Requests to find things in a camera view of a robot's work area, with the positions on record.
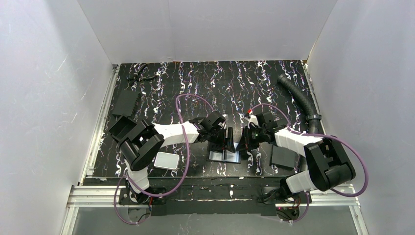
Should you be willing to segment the white card stack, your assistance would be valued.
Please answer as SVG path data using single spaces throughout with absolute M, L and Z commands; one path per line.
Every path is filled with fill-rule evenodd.
M 180 158 L 177 154 L 158 152 L 154 160 L 154 167 L 166 170 L 177 170 Z

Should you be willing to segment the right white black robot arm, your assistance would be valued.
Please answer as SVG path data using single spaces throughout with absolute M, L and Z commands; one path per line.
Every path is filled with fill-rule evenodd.
M 271 112 L 249 114 L 236 151 L 250 151 L 267 142 L 294 151 L 307 160 L 307 170 L 283 178 L 275 190 L 279 199 L 303 191 L 327 191 L 355 178 L 354 166 L 341 143 L 331 138 L 295 134 L 277 123 Z

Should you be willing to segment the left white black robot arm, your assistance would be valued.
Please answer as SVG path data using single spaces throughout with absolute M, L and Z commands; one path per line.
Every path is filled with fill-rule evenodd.
M 207 117 L 197 117 L 181 124 L 161 125 L 147 120 L 133 121 L 120 116 L 109 129 L 127 164 L 127 185 L 137 194 L 153 197 L 169 195 L 148 191 L 148 166 L 159 156 L 159 150 L 169 145 L 184 143 L 189 146 L 205 142 L 212 151 L 236 153 L 233 128 L 225 127 L 226 118 L 218 111 Z

